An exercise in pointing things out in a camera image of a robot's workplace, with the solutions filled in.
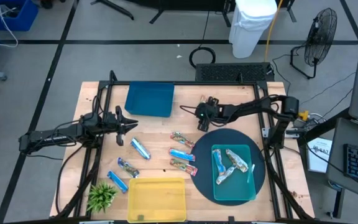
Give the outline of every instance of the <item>yellow plastic bin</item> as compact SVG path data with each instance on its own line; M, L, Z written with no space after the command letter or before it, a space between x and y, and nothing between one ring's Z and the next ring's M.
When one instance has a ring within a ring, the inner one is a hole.
M185 220L186 195L183 178L136 178L129 181L129 223Z

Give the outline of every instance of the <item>white paper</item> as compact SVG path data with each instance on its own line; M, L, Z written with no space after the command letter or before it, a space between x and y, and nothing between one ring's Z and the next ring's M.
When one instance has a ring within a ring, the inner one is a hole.
M309 148L314 153L327 161L332 145L333 142L331 140L322 138L316 138L308 143ZM308 168L309 171L325 173L327 171L327 163L308 150Z

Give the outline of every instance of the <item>gray floor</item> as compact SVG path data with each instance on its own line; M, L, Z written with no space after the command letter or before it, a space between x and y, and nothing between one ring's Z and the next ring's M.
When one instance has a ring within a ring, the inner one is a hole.
M166 11L155 22L154 9L114 0L135 16L135 21L102 5L90 5L81 0L68 33L68 40L152 40L152 39L200 39L206 20L206 12ZM358 1L347 1L358 25ZM73 0L65 4L56 1L52 10L40 12L28 32L15 32L20 40L59 40ZM292 23L289 14L281 11L273 30L272 40L305 40L311 20L322 9L331 7L337 12L338 25L335 40L357 40L339 0L305 1L297 0L293 12L297 22ZM229 28L222 16L211 13L206 39L227 39ZM6 32L0 32L0 39L10 39ZM52 129L56 124L71 120L76 100L83 81L108 79L113 69L119 80L194 80L195 70L188 63L189 53L195 44L172 45L65 45L57 65L51 86L40 116L37 129ZM265 46L258 45L246 59L232 56L231 45L207 45L217 55L216 62L262 62ZM292 45L271 45L269 61L289 53ZM57 45L21 44L16 49L0 47L0 71L6 72L8 80L0 82L0 204L7 183L18 157L17 138L29 127L35 106L45 82ZM356 69L358 45L334 45L325 61L318 67L318 76L304 79L289 65L289 58L278 59L279 72L291 81L290 95L305 101L332 83L346 77ZM198 63L208 63L210 56L195 55ZM295 63L311 73L303 57ZM324 95L302 105L315 113L325 114L353 85L354 77L348 78ZM350 97L344 100L327 118L346 108ZM324 135L332 138L332 132ZM40 154L62 157L63 151L50 147ZM14 193L5 222L47 218L55 192L56 177L60 161L42 158L28 158ZM316 217L329 220L325 212L332 210L335 191L325 184L323 175L306 173ZM342 222L358 223L358 195L346 195Z

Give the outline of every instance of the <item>yellow cable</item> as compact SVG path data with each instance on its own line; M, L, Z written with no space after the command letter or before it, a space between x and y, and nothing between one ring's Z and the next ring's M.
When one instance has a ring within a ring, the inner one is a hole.
M270 26L270 29L268 30L268 36L267 36L267 42L266 42L266 51L265 51L265 60L264 60L264 62L267 61L267 52L269 51L270 35L272 35L272 30L273 30L274 22L276 21L277 14L278 14L278 11L280 10L280 7L281 7L281 4L282 4L282 3L283 3L283 0L280 0L280 2L279 2L279 4L278 4L278 7L277 7L277 11L276 11L276 13L274 14L274 18L273 18L273 21L272 21L272 25Z

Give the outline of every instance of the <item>blue plastic bin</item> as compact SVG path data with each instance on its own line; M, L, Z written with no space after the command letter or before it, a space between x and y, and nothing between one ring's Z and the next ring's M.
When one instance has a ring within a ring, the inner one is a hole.
M131 82L125 110L130 114L171 116L174 85L172 83Z
M37 6L31 0L0 0L0 5L7 3L22 5L16 18L4 17L6 25L11 31L28 31L38 14ZM0 18L0 30L6 30Z

